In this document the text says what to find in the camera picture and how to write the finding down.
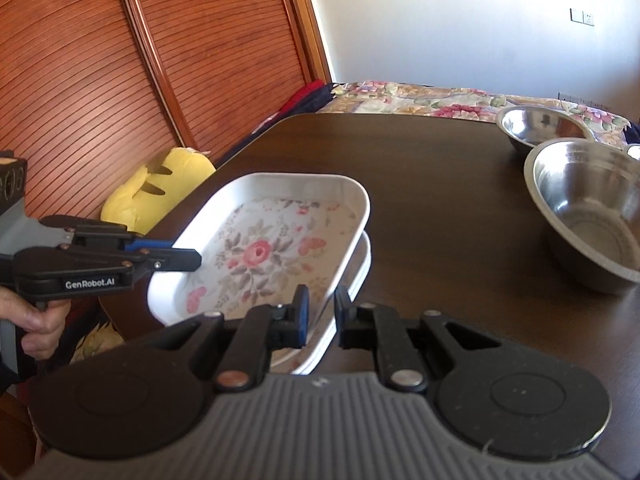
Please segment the human hand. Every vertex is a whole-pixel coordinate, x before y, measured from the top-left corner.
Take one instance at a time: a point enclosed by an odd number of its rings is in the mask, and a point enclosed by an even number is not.
[[[41,312],[0,286],[0,319],[7,319],[27,332],[22,338],[22,349],[38,361],[49,359],[55,352],[70,308],[69,300],[49,301],[47,309]]]

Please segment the white tray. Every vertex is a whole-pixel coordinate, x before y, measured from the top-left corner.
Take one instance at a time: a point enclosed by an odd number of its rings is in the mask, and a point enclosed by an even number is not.
[[[363,232],[340,279],[340,284],[347,287],[352,300],[355,299],[362,288],[370,268],[371,243],[367,233]],[[273,355],[271,371],[281,374],[300,375],[311,373],[318,366],[326,349],[329,348],[334,335],[334,300],[331,298],[322,311],[316,327],[308,332],[306,346],[301,350],[289,351],[280,358],[277,355]]]
[[[339,175],[254,173],[220,189],[176,240],[196,249],[195,272],[156,272],[148,289],[165,326],[206,310],[228,319],[263,303],[289,303],[310,291],[314,330],[369,218],[369,197]]]

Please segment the stainless steel bowl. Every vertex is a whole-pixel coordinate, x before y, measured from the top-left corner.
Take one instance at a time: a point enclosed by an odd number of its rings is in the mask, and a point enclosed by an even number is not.
[[[628,144],[625,148],[625,153],[635,160],[640,160],[640,144]]]
[[[509,136],[517,152],[523,155],[550,139],[576,137],[595,140],[584,124],[565,113],[542,106],[503,108],[496,115],[495,123]]]
[[[529,153],[524,177],[563,267],[610,294],[640,283],[638,161],[599,142],[555,139]]]

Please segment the wooden wardrobe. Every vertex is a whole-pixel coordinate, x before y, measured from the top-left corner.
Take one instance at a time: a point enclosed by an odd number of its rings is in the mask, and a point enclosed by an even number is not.
[[[0,149],[30,216],[96,217],[172,146],[223,155],[328,80],[310,0],[0,0]]]

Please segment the dark brown tabletop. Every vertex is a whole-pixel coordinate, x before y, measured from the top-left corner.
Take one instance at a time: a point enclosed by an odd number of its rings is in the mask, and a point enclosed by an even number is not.
[[[390,115],[317,114],[274,126],[220,168],[150,237],[176,237],[227,182],[255,171],[338,173],[369,193],[373,263],[359,301],[404,317],[436,308],[593,372],[612,415],[596,455],[640,472],[640,312],[637,292],[606,296],[567,276],[546,244],[518,158],[494,125]],[[125,338],[159,327],[146,283],[102,298]],[[363,351],[332,345],[318,370],[371,369]]]

